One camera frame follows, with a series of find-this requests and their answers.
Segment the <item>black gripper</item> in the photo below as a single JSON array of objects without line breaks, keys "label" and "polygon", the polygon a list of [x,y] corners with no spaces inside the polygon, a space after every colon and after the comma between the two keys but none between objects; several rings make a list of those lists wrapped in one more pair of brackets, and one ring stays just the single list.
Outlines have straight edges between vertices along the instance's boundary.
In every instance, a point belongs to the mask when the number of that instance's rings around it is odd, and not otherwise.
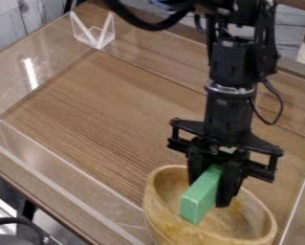
[{"label": "black gripper", "polygon": [[251,131],[257,87],[233,88],[230,91],[205,87],[206,104],[201,121],[173,118],[167,148],[182,152],[187,161],[189,184],[193,184],[211,164],[210,155],[223,148],[233,151],[233,161],[222,167],[217,188],[215,207],[229,206],[241,182],[254,177],[263,182],[274,181],[278,158],[283,150],[261,139]]}]

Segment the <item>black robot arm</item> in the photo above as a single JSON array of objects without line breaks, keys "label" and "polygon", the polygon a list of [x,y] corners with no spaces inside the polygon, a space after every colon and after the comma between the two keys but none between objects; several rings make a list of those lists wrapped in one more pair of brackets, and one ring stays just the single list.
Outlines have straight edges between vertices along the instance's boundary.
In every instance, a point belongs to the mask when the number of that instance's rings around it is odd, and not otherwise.
[{"label": "black robot arm", "polygon": [[217,165],[221,170],[215,206],[229,205],[242,181],[251,176],[274,180],[283,150],[251,131],[259,116],[255,107],[257,87],[267,89],[266,79],[275,73],[278,52],[274,41],[277,4],[269,0],[151,0],[158,8],[193,11],[205,17],[210,83],[205,85],[203,119],[171,119],[167,147],[187,159],[191,183]]}]

